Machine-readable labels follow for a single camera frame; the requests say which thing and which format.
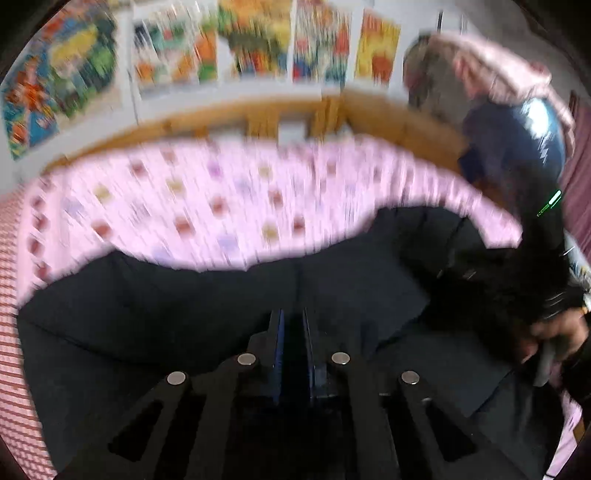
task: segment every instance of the colorful poster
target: colorful poster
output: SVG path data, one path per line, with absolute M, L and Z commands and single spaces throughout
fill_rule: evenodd
M 350 12 L 324 0 L 299 0 L 295 25 L 294 80 L 345 84 Z
M 218 33 L 233 65 L 228 76 L 285 76 L 292 0 L 219 0 Z
M 115 31 L 104 0 L 72 0 L 36 33 L 2 89 L 13 159 L 73 122 L 120 105 Z
M 107 0 L 107 4 L 112 12 L 121 8 L 128 8 L 131 6 L 131 0 Z
M 198 9 L 174 8 L 134 25 L 134 65 L 141 93 L 217 79 L 216 24 Z
M 382 85 L 389 84 L 399 37 L 399 25 L 364 10 L 355 78 L 372 79 Z

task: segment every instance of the wooden bed frame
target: wooden bed frame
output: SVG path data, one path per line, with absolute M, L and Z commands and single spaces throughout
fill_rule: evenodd
M 348 124 L 356 134 L 383 138 L 410 150 L 418 158 L 457 173 L 457 159 L 467 148 L 466 140 L 455 129 L 424 113 L 412 111 L 386 96 L 346 88 L 341 95 L 321 98 L 264 98 L 178 113 L 138 125 L 68 157 L 62 156 L 44 172 L 70 165 L 87 155 L 163 138 L 207 138 L 211 129 L 233 124 L 245 124 L 249 137 L 277 139 L 281 120 L 302 117 L 310 118 L 310 138 L 322 140 Z

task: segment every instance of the metal rivet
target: metal rivet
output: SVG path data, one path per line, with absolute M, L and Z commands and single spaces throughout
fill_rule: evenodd
M 334 363 L 336 363 L 337 365 L 346 365 L 351 360 L 351 357 L 348 354 L 346 354 L 345 352 L 336 352 L 336 353 L 333 353 L 333 355 L 332 355 L 332 357 L 330 357 L 330 359 Z
M 409 385 L 416 385 L 421 377 L 418 376 L 418 373 L 413 372 L 412 370 L 407 370 L 402 374 L 402 381 Z
M 252 365 L 254 362 L 256 362 L 256 357 L 252 353 L 238 355 L 238 363 L 241 365 Z
M 180 385 L 187 379 L 187 375 L 183 372 L 172 372 L 166 377 L 166 381 L 171 385 Z

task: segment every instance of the hand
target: hand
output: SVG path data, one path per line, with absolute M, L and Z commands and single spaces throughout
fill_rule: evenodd
M 576 353 L 589 336 L 589 327 L 583 316 L 582 309 L 570 309 L 558 314 L 549 322 L 538 322 L 531 326 L 531 337 L 522 339 L 519 343 L 519 351 L 522 363 L 527 362 L 538 351 L 541 341 L 554 338 L 558 335 L 566 337 L 569 347 L 562 358 L 562 361 Z

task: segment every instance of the curtain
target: curtain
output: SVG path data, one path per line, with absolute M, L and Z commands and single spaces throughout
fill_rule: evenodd
M 573 92 L 570 109 L 576 121 L 576 148 L 560 179 L 562 208 L 566 229 L 591 260 L 591 106 Z

